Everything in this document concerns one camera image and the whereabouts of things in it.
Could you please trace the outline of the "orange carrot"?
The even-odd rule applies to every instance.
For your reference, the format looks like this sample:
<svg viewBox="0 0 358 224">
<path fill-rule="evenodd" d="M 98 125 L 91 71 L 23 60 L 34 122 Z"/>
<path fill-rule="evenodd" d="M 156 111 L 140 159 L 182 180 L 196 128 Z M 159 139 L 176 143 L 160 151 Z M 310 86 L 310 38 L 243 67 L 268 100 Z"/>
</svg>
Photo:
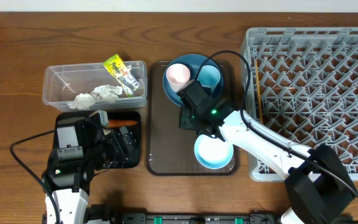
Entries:
<svg viewBox="0 0 358 224">
<path fill-rule="evenodd" d="M 138 122 L 134 120 L 120 120 L 120 119 L 109 119 L 108 120 L 108 128 L 120 128 L 123 126 L 133 126 Z"/>
</svg>

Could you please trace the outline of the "light blue bowl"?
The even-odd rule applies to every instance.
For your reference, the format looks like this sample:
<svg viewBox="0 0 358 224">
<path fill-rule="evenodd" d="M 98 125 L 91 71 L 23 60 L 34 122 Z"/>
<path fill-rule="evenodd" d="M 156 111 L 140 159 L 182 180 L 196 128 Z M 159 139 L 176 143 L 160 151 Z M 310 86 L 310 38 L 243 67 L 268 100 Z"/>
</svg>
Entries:
<svg viewBox="0 0 358 224">
<path fill-rule="evenodd" d="M 220 169 L 230 163 L 234 148 L 232 144 L 219 138 L 200 135 L 196 139 L 194 153 L 202 166 L 208 169 Z"/>
</svg>

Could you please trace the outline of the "pink cup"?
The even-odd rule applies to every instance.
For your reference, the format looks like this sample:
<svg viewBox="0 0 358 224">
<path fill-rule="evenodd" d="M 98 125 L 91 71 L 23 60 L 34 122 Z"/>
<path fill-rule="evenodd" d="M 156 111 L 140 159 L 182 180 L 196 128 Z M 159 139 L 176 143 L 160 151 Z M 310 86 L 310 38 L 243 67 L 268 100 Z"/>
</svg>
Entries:
<svg viewBox="0 0 358 224">
<path fill-rule="evenodd" d="M 167 68 L 166 76 L 170 88 L 177 92 L 190 80 L 190 69 L 180 63 L 175 63 Z"/>
</svg>

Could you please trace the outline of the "light blue cup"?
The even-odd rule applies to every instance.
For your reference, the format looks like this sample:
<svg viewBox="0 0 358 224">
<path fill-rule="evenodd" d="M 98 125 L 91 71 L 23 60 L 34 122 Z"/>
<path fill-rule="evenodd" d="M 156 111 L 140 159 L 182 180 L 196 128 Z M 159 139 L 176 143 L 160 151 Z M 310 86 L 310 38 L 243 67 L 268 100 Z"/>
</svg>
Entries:
<svg viewBox="0 0 358 224">
<path fill-rule="evenodd" d="M 197 78 L 201 86 L 205 88 L 209 88 L 211 92 L 215 90 L 220 79 L 221 79 L 220 71 L 212 65 L 203 66 Z"/>
</svg>

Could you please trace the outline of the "white tissue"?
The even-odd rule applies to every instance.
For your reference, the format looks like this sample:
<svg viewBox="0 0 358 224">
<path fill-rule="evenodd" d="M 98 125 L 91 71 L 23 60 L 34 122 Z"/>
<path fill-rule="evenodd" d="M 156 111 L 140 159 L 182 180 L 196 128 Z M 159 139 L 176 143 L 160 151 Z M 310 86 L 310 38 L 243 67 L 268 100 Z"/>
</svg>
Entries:
<svg viewBox="0 0 358 224">
<path fill-rule="evenodd" d="M 116 100 L 122 94 L 123 89 L 121 86 L 102 85 L 96 87 L 91 95 L 99 100 Z"/>
</svg>

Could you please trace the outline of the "white paper ball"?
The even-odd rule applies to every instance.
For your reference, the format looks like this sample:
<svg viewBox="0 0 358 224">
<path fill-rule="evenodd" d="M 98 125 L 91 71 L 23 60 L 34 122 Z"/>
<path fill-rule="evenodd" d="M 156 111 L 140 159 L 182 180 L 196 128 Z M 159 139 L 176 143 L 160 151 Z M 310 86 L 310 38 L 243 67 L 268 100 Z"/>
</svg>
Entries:
<svg viewBox="0 0 358 224">
<path fill-rule="evenodd" d="M 80 93 L 75 99 L 68 103 L 70 109 L 89 110 L 94 105 L 94 97 L 89 93 Z"/>
</svg>

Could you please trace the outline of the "dark blue plate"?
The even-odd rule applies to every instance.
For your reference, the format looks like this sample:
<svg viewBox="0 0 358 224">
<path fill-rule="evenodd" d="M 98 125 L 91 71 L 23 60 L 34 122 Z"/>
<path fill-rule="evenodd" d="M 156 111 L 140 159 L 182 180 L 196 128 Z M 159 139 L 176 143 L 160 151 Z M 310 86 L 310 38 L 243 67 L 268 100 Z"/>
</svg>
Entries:
<svg viewBox="0 0 358 224">
<path fill-rule="evenodd" d="M 190 69 L 190 80 L 194 79 L 195 76 L 196 76 L 196 73 L 199 69 L 199 67 L 201 66 L 201 64 L 207 59 L 206 56 L 204 55 L 200 55 L 200 54 L 187 54 L 187 55 L 182 55 L 176 59 L 174 59 L 169 65 L 173 65 L 175 63 L 180 63 L 180 64 L 184 64 L 186 65 L 189 69 Z M 223 73 L 221 71 L 221 69 L 218 67 L 217 63 L 214 62 L 212 59 L 211 60 L 208 60 L 206 62 L 205 65 L 212 65 L 214 67 L 216 67 L 219 71 L 220 71 L 220 74 L 221 74 L 221 79 L 217 85 L 217 87 L 215 88 L 215 90 L 212 92 L 212 96 L 215 98 L 215 99 L 218 99 L 222 92 L 223 92 L 223 85 L 224 85 L 224 81 L 223 81 Z M 163 74 L 163 89 L 166 93 L 166 95 L 168 96 L 168 98 L 174 103 L 176 104 L 177 106 L 181 106 L 183 103 L 181 101 L 181 99 L 179 99 L 178 95 L 176 92 L 174 92 L 169 84 L 168 84 L 168 80 L 167 80 L 167 76 L 166 76 L 166 71 L 167 71 L 167 68 L 165 69 L 164 71 L 164 74 Z"/>
</svg>

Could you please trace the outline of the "yellow green snack wrapper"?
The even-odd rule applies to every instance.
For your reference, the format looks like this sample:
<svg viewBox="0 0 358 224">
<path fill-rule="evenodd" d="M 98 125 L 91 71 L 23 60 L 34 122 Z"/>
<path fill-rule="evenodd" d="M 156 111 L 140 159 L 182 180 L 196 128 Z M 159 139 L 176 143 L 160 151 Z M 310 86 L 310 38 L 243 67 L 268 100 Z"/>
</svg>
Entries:
<svg viewBox="0 0 358 224">
<path fill-rule="evenodd" d="M 118 54 L 113 55 L 103 62 L 105 69 L 120 83 L 128 97 L 132 97 L 140 84 L 125 66 Z"/>
</svg>

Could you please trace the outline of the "wooden chopstick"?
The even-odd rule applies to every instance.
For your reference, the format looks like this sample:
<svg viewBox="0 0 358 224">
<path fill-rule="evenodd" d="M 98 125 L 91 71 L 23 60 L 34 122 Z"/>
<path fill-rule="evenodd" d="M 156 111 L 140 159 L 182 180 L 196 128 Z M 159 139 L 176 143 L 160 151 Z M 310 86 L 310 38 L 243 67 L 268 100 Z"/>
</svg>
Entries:
<svg viewBox="0 0 358 224">
<path fill-rule="evenodd" d="M 258 99 L 258 107 L 259 107 L 259 120 L 260 120 L 261 124 L 264 124 L 263 112 L 262 112 L 262 101 L 261 101 L 261 94 L 260 94 L 259 67 L 257 64 L 257 59 L 255 59 L 254 62 L 255 62 L 255 79 L 256 79 L 256 88 L 257 88 L 257 99 Z"/>
</svg>

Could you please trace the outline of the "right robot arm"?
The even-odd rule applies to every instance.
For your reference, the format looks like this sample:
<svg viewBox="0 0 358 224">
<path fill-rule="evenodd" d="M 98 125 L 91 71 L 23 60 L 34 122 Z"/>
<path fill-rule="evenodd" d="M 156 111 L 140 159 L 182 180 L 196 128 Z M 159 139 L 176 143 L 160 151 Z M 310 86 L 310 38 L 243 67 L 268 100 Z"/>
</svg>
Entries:
<svg viewBox="0 0 358 224">
<path fill-rule="evenodd" d="M 352 223 L 342 212 L 358 191 L 329 146 L 312 149 L 269 130 L 231 101 L 181 99 L 186 120 L 202 134 L 238 146 L 284 180 L 290 208 L 280 223 Z"/>
</svg>

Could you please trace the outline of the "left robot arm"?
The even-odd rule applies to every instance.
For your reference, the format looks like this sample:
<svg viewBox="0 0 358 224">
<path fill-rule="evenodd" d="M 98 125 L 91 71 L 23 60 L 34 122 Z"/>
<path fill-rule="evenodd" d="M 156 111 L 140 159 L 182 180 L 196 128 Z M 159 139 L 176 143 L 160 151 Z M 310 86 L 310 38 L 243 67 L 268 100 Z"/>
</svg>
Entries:
<svg viewBox="0 0 358 224">
<path fill-rule="evenodd" d="M 82 123 L 60 126 L 42 183 L 47 187 L 44 223 L 115 223 L 106 205 L 89 205 L 92 179 L 109 169 L 139 162 L 139 124 L 119 121 L 107 126 Z"/>
</svg>

